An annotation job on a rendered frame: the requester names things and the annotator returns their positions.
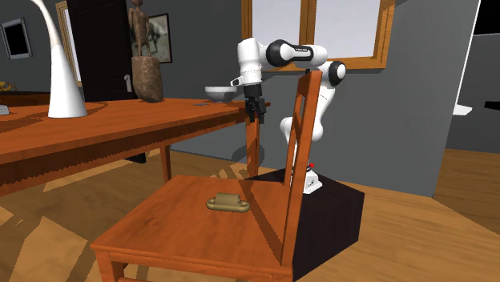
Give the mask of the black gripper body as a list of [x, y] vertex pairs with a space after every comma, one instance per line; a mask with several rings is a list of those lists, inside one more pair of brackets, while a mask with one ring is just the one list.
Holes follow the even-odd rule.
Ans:
[[244, 97], [249, 101], [258, 101], [262, 96], [261, 84], [251, 84], [244, 86]]

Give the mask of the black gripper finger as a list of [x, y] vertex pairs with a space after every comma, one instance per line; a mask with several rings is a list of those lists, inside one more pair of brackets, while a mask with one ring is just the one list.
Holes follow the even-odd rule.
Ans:
[[264, 124], [264, 114], [266, 113], [264, 99], [247, 98], [245, 100], [245, 110], [250, 123], [254, 123], [255, 119], [258, 119], [259, 124]]

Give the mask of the white bowl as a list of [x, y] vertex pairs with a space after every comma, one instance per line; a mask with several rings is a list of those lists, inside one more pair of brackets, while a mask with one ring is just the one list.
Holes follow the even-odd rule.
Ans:
[[214, 103], [231, 102], [237, 93], [237, 87], [205, 87], [207, 97]]

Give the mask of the wooden framed window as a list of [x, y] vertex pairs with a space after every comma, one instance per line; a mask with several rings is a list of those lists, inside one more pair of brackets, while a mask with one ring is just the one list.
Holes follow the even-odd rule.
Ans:
[[396, 0], [240, 0], [242, 38], [319, 45], [349, 70], [384, 69]]

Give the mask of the brown figure sculpture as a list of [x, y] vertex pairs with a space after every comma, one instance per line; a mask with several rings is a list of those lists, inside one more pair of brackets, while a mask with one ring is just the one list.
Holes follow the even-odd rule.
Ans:
[[149, 35], [149, 19], [140, 10], [143, 0], [131, 0], [135, 6], [128, 12], [129, 26], [134, 31], [138, 45], [138, 55], [131, 58], [132, 80], [136, 95], [148, 103], [159, 103], [163, 100], [163, 82], [159, 60], [151, 56]]

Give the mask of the dark robot stand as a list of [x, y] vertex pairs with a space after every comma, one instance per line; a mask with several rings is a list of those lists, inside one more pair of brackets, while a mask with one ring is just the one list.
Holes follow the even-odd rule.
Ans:
[[[285, 169], [243, 179], [239, 182], [250, 211], [278, 261], [282, 254], [282, 227], [274, 228], [271, 213], [252, 190], [278, 192], [283, 187]], [[274, 275], [272, 282], [297, 282], [300, 278], [342, 252], [359, 238], [365, 194], [323, 175], [323, 186], [302, 196], [292, 276]]]

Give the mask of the orange wooden chair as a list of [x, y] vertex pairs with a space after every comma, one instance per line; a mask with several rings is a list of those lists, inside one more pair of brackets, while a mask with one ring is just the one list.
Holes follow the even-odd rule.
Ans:
[[280, 261], [250, 209], [239, 213], [206, 206], [218, 192], [239, 194], [247, 201], [239, 185], [242, 179], [177, 175], [91, 244], [102, 281], [142, 282], [125, 278], [125, 264], [251, 282], [292, 276], [320, 84], [319, 70], [311, 70], [298, 81], [283, 187], [278, 192], [252, 189], [271, 213], [272, 226], [284, 229]]

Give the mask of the dark door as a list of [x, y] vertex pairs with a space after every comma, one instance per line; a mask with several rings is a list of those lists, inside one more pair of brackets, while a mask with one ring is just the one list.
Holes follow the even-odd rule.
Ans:
[[87, 102], [136, 99], [126, 0], [66, 0]]

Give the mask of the orange wooden table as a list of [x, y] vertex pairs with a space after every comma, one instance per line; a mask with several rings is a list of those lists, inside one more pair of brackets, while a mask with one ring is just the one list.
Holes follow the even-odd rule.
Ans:
[[87, 116], [72, 119], [49, 118], [46, 106], [13, 107], [0, 115], [0, 196], [155, 149], [169, 180], [170, 145], [238, 123], [246, 125], [248, 172], [257, 172], [259, 123], [249, 122], [243, 101], [134, 99], [86, 107]]

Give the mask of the white tall curved vase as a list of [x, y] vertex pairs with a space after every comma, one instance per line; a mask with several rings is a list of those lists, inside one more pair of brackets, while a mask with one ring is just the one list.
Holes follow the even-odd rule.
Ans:
[[43, 0], [30, 0], [41, 11], [50, 38], [50, 103], [48, 117], [69, 119], [87, 116], [83, 96], [76, 84], [71, 66], [54, 21]]

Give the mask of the grey framed black picture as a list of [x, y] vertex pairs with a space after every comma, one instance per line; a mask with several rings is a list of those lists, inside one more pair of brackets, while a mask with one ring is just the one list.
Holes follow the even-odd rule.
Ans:
[[9, 60], [32, 56], [24, 17], [1, 24], [0, 34]]

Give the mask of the tan flat handled object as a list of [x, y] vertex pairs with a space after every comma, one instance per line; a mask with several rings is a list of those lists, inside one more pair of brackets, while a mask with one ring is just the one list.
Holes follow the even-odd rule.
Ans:
[[242, 200], [239, 194], [218, 192], [214, 198], [209, 199], [206, 206], [210, 210], [222, 212], [245, 213], [250, 209], [249, 202]]

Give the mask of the dark framed wall picture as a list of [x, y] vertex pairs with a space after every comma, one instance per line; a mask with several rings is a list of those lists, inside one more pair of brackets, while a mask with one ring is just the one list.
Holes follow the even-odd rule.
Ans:
[[149, 18], [149, 35], [151, 56], [160, 63], [170, 63], [171, 37], [168, 14], [159, 14]]

